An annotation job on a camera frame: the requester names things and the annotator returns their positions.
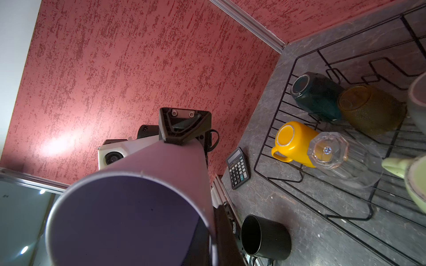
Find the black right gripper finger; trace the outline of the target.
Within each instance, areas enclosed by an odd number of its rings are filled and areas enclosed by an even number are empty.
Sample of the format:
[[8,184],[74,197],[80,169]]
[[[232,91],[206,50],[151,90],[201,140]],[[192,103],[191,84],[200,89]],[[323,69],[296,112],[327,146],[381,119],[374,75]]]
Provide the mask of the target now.
[[216,243],[219,266],[245,266],[238,249],[225,207],[214,208]]

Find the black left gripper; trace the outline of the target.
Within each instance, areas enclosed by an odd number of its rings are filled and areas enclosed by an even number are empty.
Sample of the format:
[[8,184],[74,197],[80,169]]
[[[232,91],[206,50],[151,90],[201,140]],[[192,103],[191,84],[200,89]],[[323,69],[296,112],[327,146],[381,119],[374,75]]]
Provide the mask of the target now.
[[207,165],[208,153],[213,151],[212,113],[203,110],[161,108],[159,125],[142,125],[137,139],[155,136],[165,143],[183,145],[196,139],[202,144]]

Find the lilac plastic cup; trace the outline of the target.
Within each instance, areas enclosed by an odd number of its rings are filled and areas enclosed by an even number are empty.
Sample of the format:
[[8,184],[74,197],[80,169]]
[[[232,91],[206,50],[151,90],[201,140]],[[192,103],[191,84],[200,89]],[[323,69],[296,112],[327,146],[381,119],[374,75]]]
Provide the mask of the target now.
[[55,266],[215,266],[204,149],[158,141],[69,186],[46,229]]

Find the yellow mug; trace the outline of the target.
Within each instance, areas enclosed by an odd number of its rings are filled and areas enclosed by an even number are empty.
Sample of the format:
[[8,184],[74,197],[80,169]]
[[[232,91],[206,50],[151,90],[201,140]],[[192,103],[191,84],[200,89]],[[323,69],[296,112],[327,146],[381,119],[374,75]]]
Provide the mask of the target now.
[[302,123],[288,122],[278,130],[271,155],[281,162],[295,161],[309,168],[315,168],[307,153],[310,141],[318,134]]

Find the teal green cup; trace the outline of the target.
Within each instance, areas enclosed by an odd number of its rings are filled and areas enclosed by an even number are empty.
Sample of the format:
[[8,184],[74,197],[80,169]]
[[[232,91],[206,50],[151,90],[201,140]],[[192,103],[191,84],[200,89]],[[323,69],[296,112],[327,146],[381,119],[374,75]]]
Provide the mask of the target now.
[[313,72],[298,77],[291,88],[291,96],[304,111],[316,115],[322,121],[342,120],[338,107],[339,96],[344,88],[330,78]]

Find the clear glass cup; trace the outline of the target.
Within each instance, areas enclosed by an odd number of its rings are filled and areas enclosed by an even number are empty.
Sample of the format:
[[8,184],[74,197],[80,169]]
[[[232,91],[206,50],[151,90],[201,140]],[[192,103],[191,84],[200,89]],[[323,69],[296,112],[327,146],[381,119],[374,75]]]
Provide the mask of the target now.
[[350,188],[373,186],[383,174],[382,157],[373,146],[337,132],[314,137],[307,155],[315,168]]

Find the olive glass cup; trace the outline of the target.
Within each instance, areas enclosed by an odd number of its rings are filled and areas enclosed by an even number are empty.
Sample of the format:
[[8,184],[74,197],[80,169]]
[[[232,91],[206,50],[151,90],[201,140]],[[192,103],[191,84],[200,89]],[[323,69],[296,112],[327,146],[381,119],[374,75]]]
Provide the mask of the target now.
[[338,98],[343,117],[357,130],[381,135],[396,129],[406,117],[406,105],[370,85],[346,89]]

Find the cream mug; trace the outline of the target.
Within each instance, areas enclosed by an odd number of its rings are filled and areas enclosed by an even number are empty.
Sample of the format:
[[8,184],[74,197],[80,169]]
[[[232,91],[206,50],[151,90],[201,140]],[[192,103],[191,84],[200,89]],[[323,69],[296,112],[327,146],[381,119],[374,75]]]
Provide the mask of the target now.
[[407,192],[413,202],[426,212],[426,156],[415,158],[389,157],[382,161],[388,172],[404,179]]

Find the white mug grey handle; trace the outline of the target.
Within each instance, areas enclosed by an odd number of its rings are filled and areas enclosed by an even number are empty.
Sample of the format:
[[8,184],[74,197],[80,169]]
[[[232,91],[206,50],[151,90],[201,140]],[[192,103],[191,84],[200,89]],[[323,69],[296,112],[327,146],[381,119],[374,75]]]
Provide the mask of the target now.
[[416,127],[426,134],[426,72],[409,86],[407,110]]

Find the black mug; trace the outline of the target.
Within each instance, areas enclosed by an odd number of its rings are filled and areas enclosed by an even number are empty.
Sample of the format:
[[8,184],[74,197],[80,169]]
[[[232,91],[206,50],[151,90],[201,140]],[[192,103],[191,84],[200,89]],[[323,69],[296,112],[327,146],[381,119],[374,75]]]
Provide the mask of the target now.
[[255,215],[245,217],[241,243],[247,254],[273,260],[287,259],[292,250],[290,233],[283,224]]

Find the black calculator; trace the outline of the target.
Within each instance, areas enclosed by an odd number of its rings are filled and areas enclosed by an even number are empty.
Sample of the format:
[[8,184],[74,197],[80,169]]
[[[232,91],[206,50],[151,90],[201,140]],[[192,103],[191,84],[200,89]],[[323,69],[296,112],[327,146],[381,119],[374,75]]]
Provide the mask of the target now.
[[231,188],[233,190],[241,187],[251,178],[247,156],[240,147],[228,156],[226,164],[229,170]]

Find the aluminium corner post left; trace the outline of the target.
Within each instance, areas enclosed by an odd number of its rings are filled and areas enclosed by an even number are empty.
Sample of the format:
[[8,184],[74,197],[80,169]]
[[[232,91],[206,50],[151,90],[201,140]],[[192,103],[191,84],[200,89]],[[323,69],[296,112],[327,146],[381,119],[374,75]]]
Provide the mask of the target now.
[[236,5],[233,1],[229,0],[210,0],[212,4],[225,12],[233,20],[238,22],[244,28],[249,30],[252,34],[257,36],[260,40],[270,46],[277,53],[282,54],[286,43],[279,39],[275,34],[269,31],[259,21],[250,16],[242,8]]

